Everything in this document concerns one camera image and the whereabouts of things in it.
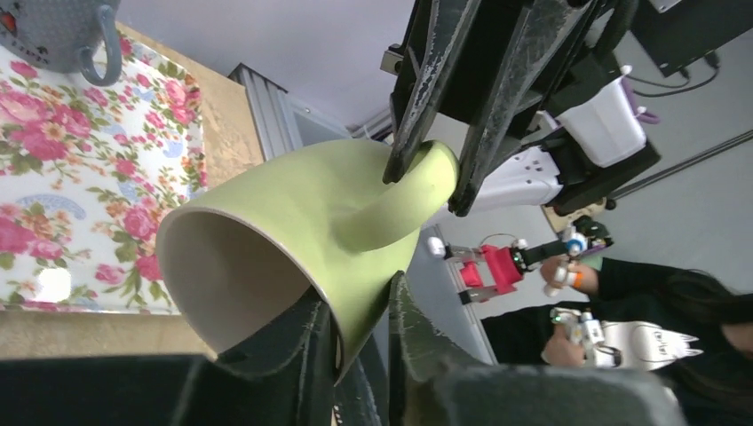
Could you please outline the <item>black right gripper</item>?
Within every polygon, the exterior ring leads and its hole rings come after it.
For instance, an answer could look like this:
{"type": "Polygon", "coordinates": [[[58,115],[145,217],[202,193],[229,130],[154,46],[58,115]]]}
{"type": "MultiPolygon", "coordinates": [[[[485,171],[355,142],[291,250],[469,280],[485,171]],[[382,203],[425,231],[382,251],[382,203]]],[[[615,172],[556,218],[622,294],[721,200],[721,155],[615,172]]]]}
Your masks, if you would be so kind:
{"type": "Polygon", "coordinates": [[[507,132],[515,116],[547,99],[582,49],[585,33],[617,1],[416,1],[382,70],[393,143],[386,184],[408,172],[436,114],[469,125],[448,209],[465,217],[487,175],[521,147],[507,132]]]}

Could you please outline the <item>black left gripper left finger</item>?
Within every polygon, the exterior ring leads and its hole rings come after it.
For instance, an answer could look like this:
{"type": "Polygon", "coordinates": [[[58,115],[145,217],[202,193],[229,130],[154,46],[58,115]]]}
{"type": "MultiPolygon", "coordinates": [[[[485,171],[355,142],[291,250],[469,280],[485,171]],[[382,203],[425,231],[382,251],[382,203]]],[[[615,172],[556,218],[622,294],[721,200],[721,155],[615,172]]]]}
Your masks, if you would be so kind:
{"type": "Polygon", "coordinates": [[[334,322],[313,292],[216,359],[129,355],[5,360],[4,425],[382,425],[376,344],[338,378],[334,322]]]}

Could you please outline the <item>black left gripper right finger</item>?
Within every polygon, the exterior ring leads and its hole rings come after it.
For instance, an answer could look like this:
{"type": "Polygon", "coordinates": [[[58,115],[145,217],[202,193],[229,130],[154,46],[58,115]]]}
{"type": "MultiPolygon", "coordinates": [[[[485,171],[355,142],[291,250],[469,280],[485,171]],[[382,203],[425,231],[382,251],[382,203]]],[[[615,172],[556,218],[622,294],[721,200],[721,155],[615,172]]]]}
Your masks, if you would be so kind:
{"type": "Polygon", "coordinates": [[[657,378],[630,370],[488,365],[389,284],[391,425],[684,425],[657,378]]]}

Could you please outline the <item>light green mug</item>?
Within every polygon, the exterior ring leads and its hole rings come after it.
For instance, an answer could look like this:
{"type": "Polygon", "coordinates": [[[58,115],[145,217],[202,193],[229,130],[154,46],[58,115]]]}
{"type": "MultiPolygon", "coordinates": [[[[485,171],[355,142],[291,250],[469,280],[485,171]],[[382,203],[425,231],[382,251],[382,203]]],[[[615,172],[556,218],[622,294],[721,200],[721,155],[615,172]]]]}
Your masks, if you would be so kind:
{"type": "Polygon", "coordinates": [[[155,255],[180,313],[216,353],[285,312],[307,290],[329,305],[344,375],[381,319],[424,224],[456,187],[457,159],[421,146],[398,182],[389,146],[340,139],[253,167],[168,213],[155,255]]]}

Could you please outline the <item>grey blue mug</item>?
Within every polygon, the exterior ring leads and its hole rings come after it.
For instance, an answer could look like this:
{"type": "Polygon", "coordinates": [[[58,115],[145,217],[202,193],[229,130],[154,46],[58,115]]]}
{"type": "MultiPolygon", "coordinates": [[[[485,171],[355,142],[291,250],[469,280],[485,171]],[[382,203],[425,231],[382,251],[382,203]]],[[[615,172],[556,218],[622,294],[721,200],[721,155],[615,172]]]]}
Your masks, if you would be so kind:
{"type": "Polygon", "coordinates": [[[95,86],[117,83],[123,67],[115,24],[119,1],[8,0],[1,3],[1,45],[31,65],[79,72],[95,86]]]}

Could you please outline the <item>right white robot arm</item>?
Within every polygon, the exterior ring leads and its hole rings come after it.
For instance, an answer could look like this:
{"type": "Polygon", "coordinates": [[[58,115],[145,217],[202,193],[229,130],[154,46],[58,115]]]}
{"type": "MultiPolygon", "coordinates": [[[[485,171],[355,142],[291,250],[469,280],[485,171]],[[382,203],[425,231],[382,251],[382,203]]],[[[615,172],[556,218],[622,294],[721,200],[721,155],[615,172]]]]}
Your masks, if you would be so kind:
{"type": "Polygon", "coordinates": [[[417,1],[381,68],[387,184],[405,179],[437,114],[468,125],[447,212],[598,201],[659,161],[614,49],[633,34],[668,76],[752,27],[749,1],[417,1]]]}

